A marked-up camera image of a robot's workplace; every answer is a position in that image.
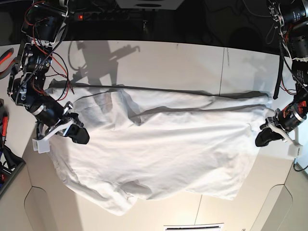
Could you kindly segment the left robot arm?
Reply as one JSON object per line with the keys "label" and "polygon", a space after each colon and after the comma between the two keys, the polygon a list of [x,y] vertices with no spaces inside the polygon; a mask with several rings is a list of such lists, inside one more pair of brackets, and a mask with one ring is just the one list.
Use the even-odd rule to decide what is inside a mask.
{"label": "left robot arm", "polygon": [[295,130],[308,117],[308,2],[294,0],[283,4],[276,0],[267,1],[267,7],[279,30],[280,62],[274,99],[279,88],[289,93],[283,83],[282,70],[286,66],[295,81],[293,100],[282,110],[276,110],[260,126],[256,137],[257,147],[264,147],[271,141],[286,140],[289,132]]}

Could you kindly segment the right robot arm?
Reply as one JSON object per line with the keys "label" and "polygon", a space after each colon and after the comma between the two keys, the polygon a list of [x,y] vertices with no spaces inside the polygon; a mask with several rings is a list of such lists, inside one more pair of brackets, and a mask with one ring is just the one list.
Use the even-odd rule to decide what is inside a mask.
{"label": "right robot arm", "polygon": [[43,89],[46,73],[56,61],[54,52],[66,37],[68,18],[67,0],[35,0],[24,15],[18,54],[0,77],[10,77],[7,94],[36,118],[37,141],[46,141],[57,134],[69,137],[74,143],[87,144],[90,136],[78,114],[71,112],[73,104],[59,103],[73,89],[68,69],[63,68],[66,81],[58,99]]}

